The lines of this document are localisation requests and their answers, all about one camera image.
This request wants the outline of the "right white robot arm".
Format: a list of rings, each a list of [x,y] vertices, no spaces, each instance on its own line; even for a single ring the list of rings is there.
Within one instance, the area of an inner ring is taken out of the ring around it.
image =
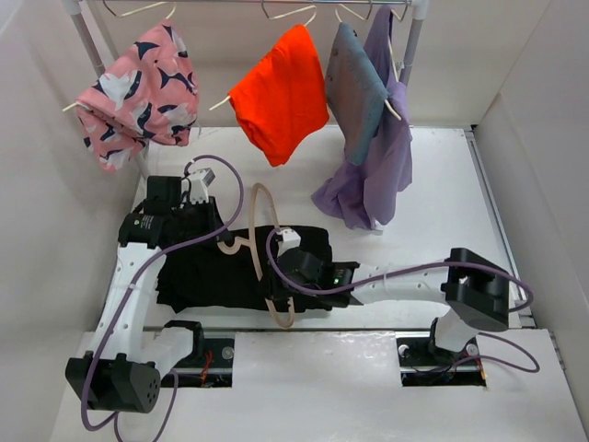
[[[444,363],[461,354],[482,332],[509,328],[510,281],[503,269],[464,248],[414,270],[391,265],[327,262],[293,248],[269,256],[274,281],[284,289],[337,308],[388,301],[437,304],[447,312],[432,320],[426,344],[407,344]]]

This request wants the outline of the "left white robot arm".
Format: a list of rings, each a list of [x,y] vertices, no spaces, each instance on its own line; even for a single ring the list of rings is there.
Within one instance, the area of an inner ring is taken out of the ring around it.
[[[171,320],[150,344],[143,343],[146,313],[156,297],[162,250],[221,227],[208,193],[211,169],[180,177],[151,176],[147,195],[123,219],[117,266],[100,321],[81,357],[68,360],[65,377],[89,410],[150,413],[162,379],[178,362],[193,366],[205,357],[202,325]]]

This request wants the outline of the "black trousers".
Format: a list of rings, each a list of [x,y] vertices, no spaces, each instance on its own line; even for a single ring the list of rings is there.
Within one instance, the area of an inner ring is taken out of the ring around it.
[[[274,302],[277,311],[285,312],[289,298],[297,313],[330,311],[349,304],[341,295],[311,297],[292,293],[281,285],[273,287],[267,277],[257,278],[248,248],[226,255],[212,240],[169,253],[158,274],[156,291],[156,302],[176,313],[204,307],[266,310],[268,300]]]

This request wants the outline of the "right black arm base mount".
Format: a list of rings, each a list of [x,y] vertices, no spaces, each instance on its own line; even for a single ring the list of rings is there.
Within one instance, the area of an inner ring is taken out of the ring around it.
[[[482,364],[478,359],[459,361],[479,355],[472,338],[460,352],[439,349],[429,336],[397,338],[399,376],[403,387],[486,387]]]

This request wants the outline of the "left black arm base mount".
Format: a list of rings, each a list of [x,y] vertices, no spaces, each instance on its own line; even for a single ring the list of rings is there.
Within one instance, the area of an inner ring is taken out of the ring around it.
[[[163,387],[225,388],[232,385],[235,335],[202,329],[166,328],[145,342],[142,358],[159,370]]]

